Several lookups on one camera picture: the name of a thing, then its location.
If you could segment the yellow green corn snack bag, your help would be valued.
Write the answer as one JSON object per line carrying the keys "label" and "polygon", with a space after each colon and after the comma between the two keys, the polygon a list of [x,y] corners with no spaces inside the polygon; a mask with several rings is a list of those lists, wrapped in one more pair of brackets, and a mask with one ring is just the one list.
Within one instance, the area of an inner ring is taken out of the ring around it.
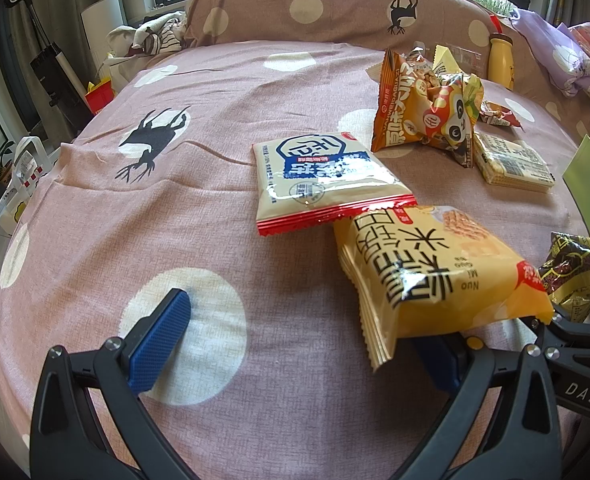
{"label": "yellow green corn snack bag", "polygon": [[466,73],[456,61],[455,55],[449,47],[437,44],[433,58],[433,72],[443,83],[458,80],[462,84],[464,108],[469,114],[471,125],[475,126],[481,117],[484,99],[484,87],[481,78],[475,74]]}

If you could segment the yellow rice cracker bag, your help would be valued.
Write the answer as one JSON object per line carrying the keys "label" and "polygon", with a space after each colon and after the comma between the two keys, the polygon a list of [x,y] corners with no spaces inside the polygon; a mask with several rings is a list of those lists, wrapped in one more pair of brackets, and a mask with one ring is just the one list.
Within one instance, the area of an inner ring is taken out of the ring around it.
{"label": "yellow rice cracker bag", "polygon": [[358,292],[372,368],[394,358],[401,338],[553,318],[537,269],[457,208],[378,209],[333,229],[339,263]]}

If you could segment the purple folded blanket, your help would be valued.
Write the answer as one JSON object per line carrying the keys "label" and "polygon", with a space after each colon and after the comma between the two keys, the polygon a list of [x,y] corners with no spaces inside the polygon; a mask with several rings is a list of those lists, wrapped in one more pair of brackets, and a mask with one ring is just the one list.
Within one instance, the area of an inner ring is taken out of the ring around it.
{"label": "purple folded blanket", "polygon": [[556,88],[568,98],[580,91],[590,97],[590,57],[574,39],[530,10],[513,10],[510,21]]}

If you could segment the red fries carton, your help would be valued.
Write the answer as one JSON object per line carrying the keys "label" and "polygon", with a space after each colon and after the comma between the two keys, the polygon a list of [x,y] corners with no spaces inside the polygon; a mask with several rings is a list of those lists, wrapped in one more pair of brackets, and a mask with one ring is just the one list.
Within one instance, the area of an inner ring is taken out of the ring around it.
{"label": "red fries carton", "polygon": [[98,84],[89,82],[86,87],[86,104],[93,115],[96,115],[103,110],[103,108],[113,99],[115,99],[116,92],[112,88],[112,78],[103,78]]}

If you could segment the white blue red snack bag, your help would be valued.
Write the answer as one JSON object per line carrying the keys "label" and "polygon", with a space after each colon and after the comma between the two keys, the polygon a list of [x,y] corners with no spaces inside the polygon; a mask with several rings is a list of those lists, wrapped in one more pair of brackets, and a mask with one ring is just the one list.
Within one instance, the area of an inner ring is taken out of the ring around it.
{"label": "white blue red snack bag", "polygon": [[262,236],[414,206],[414,194],[348,132],[307,133],[253,145]]}

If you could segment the gold brown snack bag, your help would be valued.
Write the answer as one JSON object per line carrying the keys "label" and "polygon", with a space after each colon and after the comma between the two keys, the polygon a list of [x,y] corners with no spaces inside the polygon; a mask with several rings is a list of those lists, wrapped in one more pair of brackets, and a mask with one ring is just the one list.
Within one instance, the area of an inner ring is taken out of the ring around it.
{"label": "gold brown snack bag", "polygon": [[584,322],[590,315],[590,237],[552,232],[538,272],[549,300],[570,321]]}

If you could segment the white fries print bag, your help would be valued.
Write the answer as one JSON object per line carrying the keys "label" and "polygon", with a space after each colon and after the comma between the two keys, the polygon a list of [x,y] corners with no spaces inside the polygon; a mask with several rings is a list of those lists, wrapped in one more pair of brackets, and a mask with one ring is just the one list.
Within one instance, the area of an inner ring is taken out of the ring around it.
{"label": "white fries print bag", "polygon": [[20,140],[10,165],[10,182],[0,198],[0,228],[12,235],[39,181],[57,162],[60,150],[49,155],[37,136]]}

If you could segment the orange panda snack bag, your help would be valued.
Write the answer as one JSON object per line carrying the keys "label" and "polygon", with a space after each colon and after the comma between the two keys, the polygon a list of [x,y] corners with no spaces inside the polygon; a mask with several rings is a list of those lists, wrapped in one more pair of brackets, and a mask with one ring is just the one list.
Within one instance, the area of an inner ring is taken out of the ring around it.
{"label": "orange panda snack bag", "polygon": [[373,152],[420,143],[448,152],[458,164],[470,168],[473,133],[458,80],[443,84],[417,50],[409,54],[385,51],[373,122]]}

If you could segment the clear plastic bottle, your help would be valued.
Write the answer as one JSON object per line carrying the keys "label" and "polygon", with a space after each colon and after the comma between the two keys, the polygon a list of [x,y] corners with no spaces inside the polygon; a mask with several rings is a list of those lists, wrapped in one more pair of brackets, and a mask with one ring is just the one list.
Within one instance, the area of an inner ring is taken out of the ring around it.
{"label": "clear plastic bottle", "polygon": [[454,44],[437,44],[433,49],[426,47],[422,41],[414,41],[413,47],[429,62],[436,75],[454,74],[462,72],[485,78],[487,68],[483,55]]}

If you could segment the white striped cloth pile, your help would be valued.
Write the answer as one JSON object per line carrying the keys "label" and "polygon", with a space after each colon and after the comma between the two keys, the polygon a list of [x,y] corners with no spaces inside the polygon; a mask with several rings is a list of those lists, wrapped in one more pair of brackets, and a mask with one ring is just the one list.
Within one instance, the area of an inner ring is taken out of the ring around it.
{"label": "white striped cloth pile", "polygon": [[185,47],[187,18],[176,11],[153,18],[138,28],[120,25],[109,32],[106,41],[114,58],[178,52]]}

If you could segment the brown polka dot bolster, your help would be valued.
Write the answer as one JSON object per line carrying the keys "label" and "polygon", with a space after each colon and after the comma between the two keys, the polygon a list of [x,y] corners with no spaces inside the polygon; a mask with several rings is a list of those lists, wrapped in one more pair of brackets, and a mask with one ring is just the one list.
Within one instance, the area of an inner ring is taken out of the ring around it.
{"label": "brown polka dot bolster", "polygon": [[488,11],[471,0],[188,0],[182,58],[220,96],[248,90],[260,115],[325,116],[375,101],[368,67],[414,41],[490,60]]}

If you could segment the small red snack packet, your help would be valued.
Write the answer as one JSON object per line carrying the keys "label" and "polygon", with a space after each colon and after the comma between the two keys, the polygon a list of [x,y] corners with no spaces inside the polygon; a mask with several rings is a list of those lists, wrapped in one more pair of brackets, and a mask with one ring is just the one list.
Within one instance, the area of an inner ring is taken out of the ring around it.
{"label": "small red snack packet", "polygon": [[518,127],[522,125],[509,107],[500,104],[483,101],[480,108],[480,119],[487,125],[497,127]]}

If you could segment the clear cracker pack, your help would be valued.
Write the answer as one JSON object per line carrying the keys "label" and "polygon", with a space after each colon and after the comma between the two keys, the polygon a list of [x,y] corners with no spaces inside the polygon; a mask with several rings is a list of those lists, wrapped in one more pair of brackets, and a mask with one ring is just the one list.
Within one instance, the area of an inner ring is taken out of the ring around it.
{"label": "clear cracker pack", "polygon": [[500,136],[475,132],[474,160],[491,185],[547,193],[556,184],[547,163],[534,148]]}

